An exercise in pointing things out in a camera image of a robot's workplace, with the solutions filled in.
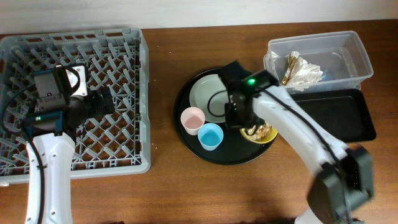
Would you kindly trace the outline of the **food scraps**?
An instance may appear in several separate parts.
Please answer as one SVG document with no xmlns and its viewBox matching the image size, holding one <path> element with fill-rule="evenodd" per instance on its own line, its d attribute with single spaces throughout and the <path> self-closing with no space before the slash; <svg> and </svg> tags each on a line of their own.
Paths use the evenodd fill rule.
<svg viewBox="0 0 398 224">
<path fill-rule="evenodd" d="M 271 133 L 272 126 L 268 123 L 255 125 L 244 132 L 248 135 L 249 139 L 253 141 L 262 141 Z"/>
</svg>

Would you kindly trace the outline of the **blue cup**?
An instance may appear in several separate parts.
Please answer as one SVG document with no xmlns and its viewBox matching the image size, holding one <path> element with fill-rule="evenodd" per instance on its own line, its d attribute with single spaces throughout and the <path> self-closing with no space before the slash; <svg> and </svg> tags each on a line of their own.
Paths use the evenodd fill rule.
<svg viewBox="0 0 398 224">
<path fill-rule="evenodd" d="M 215 123 L 204 124 L 198 132 L 198 140 L 206 151 L 214 151 L 223 141 L 222 128 Z"/>
</svg>

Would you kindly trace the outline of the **yellow bowl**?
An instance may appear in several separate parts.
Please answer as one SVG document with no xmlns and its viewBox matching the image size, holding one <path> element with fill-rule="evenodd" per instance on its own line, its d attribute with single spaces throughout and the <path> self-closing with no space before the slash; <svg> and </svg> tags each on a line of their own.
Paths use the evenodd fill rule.
<svg viewBox="0 0 398 224">
<path fill-rule="evenodd" d="M 277 134 L 278 134 L 277 130 L 274 129 L 274 128 L 272 127 L 270 135 L 268 135 L 268 136 L 267 136 L 266 138 L 264 138 L 262 141 L 253 141 L 253 140 L 249 139 L 248 135 L 244 132 L 245 129 L 246 129 L 246 128 L 240 129 L 240 133 L 242 134 L 242 136 L 243 136 L 246 140 L 248 140 L 248 141 L 250 141 L 250 142 L 253 142 L 253 143 L 256 143 L 256 144 L 267 144 L 267 143 L 270 143 L 272 140 L 275 139 L 275 137 L 276 137 Z"/>
</svg>

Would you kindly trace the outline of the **pink cup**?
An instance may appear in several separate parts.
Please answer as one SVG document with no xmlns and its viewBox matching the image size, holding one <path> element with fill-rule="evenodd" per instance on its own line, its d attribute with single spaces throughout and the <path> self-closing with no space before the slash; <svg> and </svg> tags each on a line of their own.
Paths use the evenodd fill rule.
<svg viewBox="0 0 398 224">
<path fill-rule="evenodd" d="M 205 123 L 205 114 L 197 107 L 189 107 L 182 112 L 180 121 L 189 135 L 196 136 Z"/>
</svg>

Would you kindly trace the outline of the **gold foil wrapper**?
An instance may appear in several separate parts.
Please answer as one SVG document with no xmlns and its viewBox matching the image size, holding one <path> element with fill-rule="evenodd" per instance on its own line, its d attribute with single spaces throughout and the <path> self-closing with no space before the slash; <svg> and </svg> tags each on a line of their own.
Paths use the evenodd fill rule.
<svg viewBox="0 0 398 224">
<path fill-rule="evenodd" d="M 294 66 L 295 66 L 295 64 L 296 64 L 296 62 L 297 62 L 297 57 L 295 57 L 295 56 L 290 56 L 290 58 L 289 58 L 289 66 L 287 67 L 287 70 L 286 70 L 285 73 L 284 73 L 284 77 L 283 77 L 283 79 L 282 79 L 282 81 L 281 81 L 281 84 L 283 84 L 283 85 L 286 85 L 286 84 L 287 84 L 287 82 L 288 82 L 289 79 L 290 79 L 292 70 L 293 70 L 293 68 L 294 68 Z"/>
</svg>

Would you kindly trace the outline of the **white napkin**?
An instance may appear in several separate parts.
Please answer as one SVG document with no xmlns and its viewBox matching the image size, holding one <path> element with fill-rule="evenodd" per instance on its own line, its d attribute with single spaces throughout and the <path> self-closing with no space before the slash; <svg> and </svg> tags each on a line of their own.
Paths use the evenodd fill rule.
<svg viewBox="0 0 398 224">
<path fill-rule="evenodd" d="M 300 56 L 299 52 L 297 51 L 292 51 L 287 56 L 288 59 L 290 56 L 297 57 L 297 62 L 292 70 L 290 79 L 285 86 L 308 85 L 311 83 L 320 82 L 322 80 L 323 71 L 321 71 L 319 65 L 308 63 Z"/>
</svg>

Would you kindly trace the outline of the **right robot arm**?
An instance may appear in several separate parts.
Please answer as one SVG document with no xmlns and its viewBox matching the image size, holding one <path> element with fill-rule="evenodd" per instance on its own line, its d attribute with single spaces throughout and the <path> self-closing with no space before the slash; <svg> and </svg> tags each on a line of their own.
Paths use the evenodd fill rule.
<svg viewBox="0 0 398 224">
<path fill-rule="evenodd" d="M 373 159 L 362 146 L 350 149 L 311 118 L 267 70 L 251 73 L 234 61 L 218 73 L 228 93 L 229 129 L 268 123 L 312 172 L 309 208 L 294 223 L 359 223 L 351 213 L 374 196 Z"/>
</svg>

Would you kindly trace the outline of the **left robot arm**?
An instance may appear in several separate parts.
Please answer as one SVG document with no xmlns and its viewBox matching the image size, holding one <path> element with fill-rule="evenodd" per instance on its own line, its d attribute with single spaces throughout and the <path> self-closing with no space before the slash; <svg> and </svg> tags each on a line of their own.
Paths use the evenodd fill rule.
<svg viewBox="0 0 398 224">
<path fill-rule="evenodd" d="M 21 131 L 27 140 L 26 223 L 72 223 L 71 166 L 76 131 L 90 118 L 115 111 L 108 87 L 89 90 L 82 63 L 34 72 L 38 91 Z"/>
</svg>

